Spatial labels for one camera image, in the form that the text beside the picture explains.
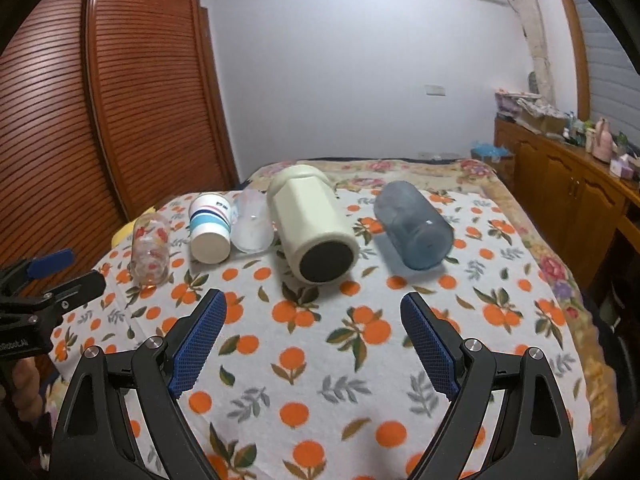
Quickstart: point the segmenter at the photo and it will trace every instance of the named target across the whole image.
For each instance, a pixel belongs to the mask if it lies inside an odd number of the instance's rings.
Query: black lid
[[[326,283],[340,278],[353,263],[351,248],[335,240],[311,247],[300,260],[300,274],[312,283]]]

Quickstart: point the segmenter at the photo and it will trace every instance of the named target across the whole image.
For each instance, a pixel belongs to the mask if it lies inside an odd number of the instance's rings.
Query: yellow cloth
[[[150,207],[143,214],[155,213],[155,212],[156,212],[156,208]],[[121,241],[123,241],[127,236],[129,236],[133,232],[133,225],[136,223],[136,220],[132,220],[131,222],[126,224],[124,227],[121,227],[120,230],[113,235],[113,238],[111,238],[111,249],[113,249],[117,244],[119,244]]]

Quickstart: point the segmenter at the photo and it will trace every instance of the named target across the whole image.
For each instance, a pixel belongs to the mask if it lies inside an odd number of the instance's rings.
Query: wooden wardrobe
[[[237,180],[199,0],[42,0],[2,53],[0,266]]]

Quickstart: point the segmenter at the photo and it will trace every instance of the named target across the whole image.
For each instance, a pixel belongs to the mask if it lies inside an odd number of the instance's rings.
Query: screw
[[[153,335],[145,341],[147,348],[158,348],[162,344],[163,339],[159,335]]]
[[[467,350],[471,352],[478,352],[482,349],[482,343],[478,341],[478,339],[467,339],[465,341],[465,346]]]
[[[545,353],[540,348],[529,348],[529,355],[536,361],[540,361],[545,356]]]
[[[89,346],[89,348],[87,348],[84,351],[84,357],[86,357],[88,359],[93,359],[99,353],[100,353],[100,347],[99,346],[95,346],[95,345],[94,346]]]

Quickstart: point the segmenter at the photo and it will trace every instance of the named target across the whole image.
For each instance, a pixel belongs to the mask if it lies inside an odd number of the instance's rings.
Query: floral quilt
[[[291,164],[262,168],[250,185],[264,190]],[[208,288],[219,288],[225,325],[194,389],[178,401],[219,476],[404,478],[448,407],[399,319],[399,301],[413,290],[463,337],[501,352],[543,349],[572,422],[581,474],[588,475],[622,432],[613,372],[570,272],[491,169],[472,160],[309,164],[335,182],[353,221],[360,258],[350,276],[301,286],[277,243],[263,254],[233,252],[217,266],[195,262],[186,213],[193,196],[177,198],[162,208],[172,225],[168,282],[144,289],[132,283],[125,240],[97,264],[107,280],[103,297],[54,332],[51,357],[63,379],[47,399],[52,418],[84,348],[136,348],[166,334]],[[451,254],[430,272],[404,267],[373,215],[380,188],[400,179],[423,190],[455,229]],[[135,393],[126,399],[147,467],[164,474]],[[495,392],[463,476],[481,467],[500,399]]]

